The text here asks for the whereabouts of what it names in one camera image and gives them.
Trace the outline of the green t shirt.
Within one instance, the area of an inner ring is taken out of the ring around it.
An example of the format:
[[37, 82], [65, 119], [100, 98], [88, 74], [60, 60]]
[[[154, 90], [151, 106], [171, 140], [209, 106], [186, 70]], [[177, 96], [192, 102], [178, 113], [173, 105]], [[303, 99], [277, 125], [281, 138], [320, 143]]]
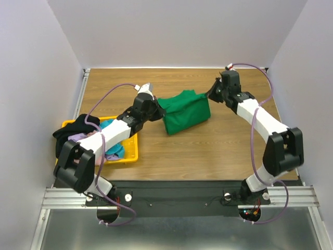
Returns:
[[194, 90], [184, 90], [170, 98], [159, 98], [158, 103], [165, 110], [163, 122], [168, 135], [184, 131], [211, 117], [208, 98]]

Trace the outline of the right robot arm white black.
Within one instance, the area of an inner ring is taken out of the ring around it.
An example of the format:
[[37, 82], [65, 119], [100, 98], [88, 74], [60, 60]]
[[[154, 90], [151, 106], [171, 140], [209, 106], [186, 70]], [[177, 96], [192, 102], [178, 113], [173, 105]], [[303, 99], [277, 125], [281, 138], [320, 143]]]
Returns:
[[236, 70], [227, 67], [220, 75], [206, 93], [207, 98], [225, 103], [251, 124], [251, 132], [257, 132], [266, 144], [262, 166], [253, 169], [253, 174], [242, 181], [239, 191], [241, 201], [252, 203], [279, 177], [303, 165], [303, 134], [299, 128], [290, 128], [275, 119], [252, 94], [242, 91]]

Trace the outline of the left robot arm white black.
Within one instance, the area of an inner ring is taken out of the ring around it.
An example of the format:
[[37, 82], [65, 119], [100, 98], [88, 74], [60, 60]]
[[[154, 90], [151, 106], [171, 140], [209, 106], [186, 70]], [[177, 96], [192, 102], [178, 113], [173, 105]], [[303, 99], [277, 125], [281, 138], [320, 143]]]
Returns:
[[111, 205], [116, 193], [111, 182], [95, 174], [96, 160], [102, 164], [106, 150], [134, 136], [145, 122], [159, 120], [164, 114], [153, 94], [138, 93], [133, 105], [110, 125], [83, 140], [65, 142], [54, 176], [77, 193], [96, 194], [104, 205]]

